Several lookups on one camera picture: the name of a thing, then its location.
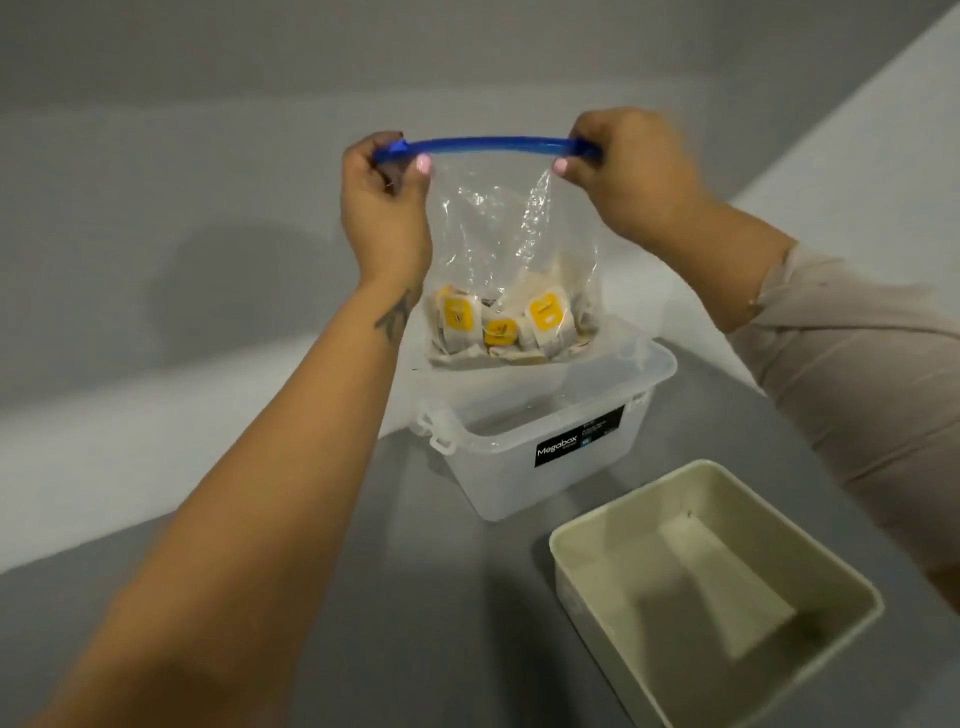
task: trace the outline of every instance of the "storage box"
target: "storage box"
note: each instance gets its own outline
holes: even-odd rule
[[[557,593],[637,724],[742,726],[883,611],[877,590],[698,461],[550,537]]]
[[[431,372],[415,432],[446,456],[481,518],[500,521],[623,457],[674,355],[615,316],[563,364]]]

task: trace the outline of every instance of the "sleeve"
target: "sleeve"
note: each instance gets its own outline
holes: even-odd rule
[[[730,340],[843,488],[931,571],[960,563],[960,328],[926,293],[797,246]]]

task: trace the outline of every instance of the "person's right arm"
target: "person's right arm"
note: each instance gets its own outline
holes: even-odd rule
[[[696,292],[775,406],[960,611],[960,329],[713,198],[659,114],[583,114],[558,159],[604,222]]]

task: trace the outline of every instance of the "black label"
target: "black label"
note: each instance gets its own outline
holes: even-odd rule
[[[589,445],[594,440],[599,440],[604,435],[620,427],[620,418],[623,417],[623,406],[617,407],[613,412],[608,412],[603,417],[596,420],[590,420],[579,427],[568,430],[563,435],[551,437],[537,445],[537,460],[534,468],[538,468],[543,463],[549,463],[558,457]]]

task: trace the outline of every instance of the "hand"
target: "hand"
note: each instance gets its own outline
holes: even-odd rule
[[[433,256],[425,208],[430,157],[420,155],[407,166],[399,189],[372,161],[376,148],[401,137],[372,134],[344,152],[340,219],[360,264],[360,284],[387,283],[410,291],[415,303]]]
[[[571,136],[603,150],[599,163],[562,158],[554,172],[582,187],[607,226],[658,253],[717,204],[680,135],[660,114],[609,109],[581,114]]]

